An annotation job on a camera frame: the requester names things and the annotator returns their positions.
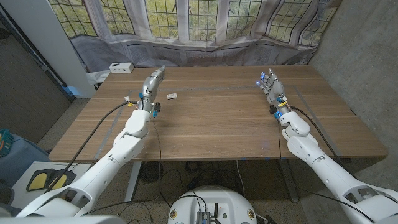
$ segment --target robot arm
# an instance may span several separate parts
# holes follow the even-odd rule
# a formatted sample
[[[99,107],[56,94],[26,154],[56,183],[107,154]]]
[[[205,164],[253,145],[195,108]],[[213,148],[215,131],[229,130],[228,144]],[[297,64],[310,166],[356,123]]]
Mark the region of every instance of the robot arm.
[[[381,221],[398,213],[398,193],[366,184],[355,179],[344,168],[319,148],[310,134],[310,126],[287,104],[283,86],[277,75],[261,74],[257,85],[264,91],[270,103],[270,113],[279,120],[283,137],[289,151],[307,163],[328,187],[336,199],[345,202],[366,214],[372,222]],[[341,204],[352,223],[372,223],[355,209]]]
[[[160,111],[160,104],[153,105],[157,87],[164,79],[165,66],[156,70],[144,82],[141,108],[134,110],[126,122],[125,128],[113,142],[112,149],[76,182],[41,195],[28,204],[17,217],[38,214],[45,217],[81,216],[92,210],[106,186],[112,181],[119,169],[136,157],[144,146],[147,136],[146,124]]]

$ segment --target white curtain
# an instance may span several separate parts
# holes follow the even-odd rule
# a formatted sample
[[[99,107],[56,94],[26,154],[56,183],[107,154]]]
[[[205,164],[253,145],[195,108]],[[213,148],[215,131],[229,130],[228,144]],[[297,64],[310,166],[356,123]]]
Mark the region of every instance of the white curtain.
[[[49,0],[87,72],[306,64],[336,11],[327,0]]]

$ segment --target small white box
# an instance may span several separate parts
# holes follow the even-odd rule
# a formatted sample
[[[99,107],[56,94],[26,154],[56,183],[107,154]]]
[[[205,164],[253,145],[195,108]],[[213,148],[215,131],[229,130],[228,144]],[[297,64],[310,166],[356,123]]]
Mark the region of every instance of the small white box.
[[[132,70],[134,69],[134,65],[131,62],[127,63],[112,63],[111,66],[109,66],[109,69],[111,70],[112,73],[131,73]]]
[[[168,99],[168,100],[170,100],[170,99],[176,99],[176,97],[177,97],[177,94],[176,94],[176,93],[167,94],[167,99]]]

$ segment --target table leg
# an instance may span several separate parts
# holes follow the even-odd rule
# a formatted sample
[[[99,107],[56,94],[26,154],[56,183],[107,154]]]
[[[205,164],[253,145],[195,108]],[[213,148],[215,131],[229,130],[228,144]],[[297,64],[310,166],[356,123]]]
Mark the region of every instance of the table leg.
[[[124,198],[125,202],[131,201],[132,198],[134,197],[134,194],[136,193],[136,187],[138,184],[138,176],[139,176],[139,172],[141,171],[141,164],[142,164],[141,161],[136,161],[132,165],[129,185],[127,187],[126,196]]]
[[[279,160],[279,164],[280,164],[281,171],[285,174],[283,176],[285,179],[287,191],[290,196],[290,200],[294,203],[299,202],[300,199],[299,199],[299,195],[296,191],[296,188],[290,181],[288,181],[286,179],[286,178],[289,178],[289,180],[294,181],[293,176],[292,176],[292,171],[290,170],[289,161],[287,159],[282,159],[282,160]]]

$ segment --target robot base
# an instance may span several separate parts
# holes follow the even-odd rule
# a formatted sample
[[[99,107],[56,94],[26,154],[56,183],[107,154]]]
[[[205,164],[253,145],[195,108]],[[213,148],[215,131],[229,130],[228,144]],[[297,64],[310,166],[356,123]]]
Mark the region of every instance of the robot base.
[[[226,187],[208,185],[201,186],[194,189],[197,196],[204,199],[206,202],[207,212],[214,220],[215,203],[217,203],[218,214],[217,220],[219,223],[230,224],[256,224],[256,215],[252,205],[237,192],[227,189]],[[192,191],[183,194],[195,195]],[[205,213],[205,204],[198,198],[202,214]],[[169,212],[168,224],[188,224],[200,223],[210,224],[207,221],[197,220],[197,212],[199,211],[199,204],[196,197],[185,197],[177,200],[172,204]]]

